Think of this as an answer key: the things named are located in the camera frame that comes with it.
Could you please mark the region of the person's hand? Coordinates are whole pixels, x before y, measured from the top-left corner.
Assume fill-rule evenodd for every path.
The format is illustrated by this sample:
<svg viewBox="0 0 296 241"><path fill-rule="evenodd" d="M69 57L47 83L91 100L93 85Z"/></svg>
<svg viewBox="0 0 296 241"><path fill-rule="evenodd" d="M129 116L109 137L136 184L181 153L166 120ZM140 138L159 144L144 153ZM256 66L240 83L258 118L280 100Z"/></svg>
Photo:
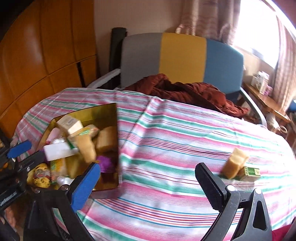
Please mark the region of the person's hand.
<svg viewBox="0 0 296 241"><path fill-rule="evenodd" d="M16 219L15 219L14 211L12 210L11 207L8 207L5 210L5 215L6 215L6 219L7 219L8 223L11 225L11 227L12 228L15 228L15 226L16 226Z"/></svg>

